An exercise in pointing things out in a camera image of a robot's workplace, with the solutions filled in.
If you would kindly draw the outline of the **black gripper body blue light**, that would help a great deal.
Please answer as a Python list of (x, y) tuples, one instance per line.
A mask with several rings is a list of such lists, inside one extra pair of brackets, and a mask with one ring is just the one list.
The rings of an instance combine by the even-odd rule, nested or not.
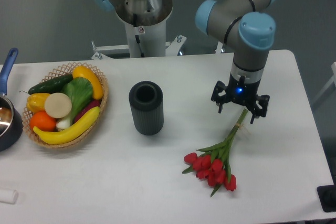
[(245, 83), (236, 80), (230, 75), (228, 86), (226, 87), (225, 94), (221, 97), (221, 100), (223, 103), (233, 102), (247, 108), (252, 108), (256, 105), (259, 85), (260, 81)]

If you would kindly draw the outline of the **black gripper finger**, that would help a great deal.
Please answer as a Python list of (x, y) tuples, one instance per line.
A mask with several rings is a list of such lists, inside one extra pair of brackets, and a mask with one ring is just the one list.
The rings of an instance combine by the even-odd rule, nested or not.
[(255, 119), (266, 117), (269, 100), (269, 95), (255, 95), (246, 101), (245, 107), (251, 112), (250, 124), (253, 124)]
[(217, 81), (214, 86), (213, 93), (211, 95), (211, 101), (215, 102), (215, 104), (218, 106), (218, 113), (222, 112), (223, 105), (227, 103), (226, 89), (227, 86), (221, 81)]

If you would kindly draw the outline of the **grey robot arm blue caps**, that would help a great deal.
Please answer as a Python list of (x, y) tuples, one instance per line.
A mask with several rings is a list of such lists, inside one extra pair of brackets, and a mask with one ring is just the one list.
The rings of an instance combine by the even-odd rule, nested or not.
[[(124, 23), (132, 58), (166, 55), (166, 20), (172, 0), (94, 0), (103, 10), (115, 11)], [(269, 96), (258, 87), (276, 24), (264, 13), (275, 0), (204, 1), (195, 15), (195, 25), (234, 52), (228, 84), (217, 82), (211, 100), (219, 108), (233, 102), (246, 107), (253, 119), (265, 117)]]

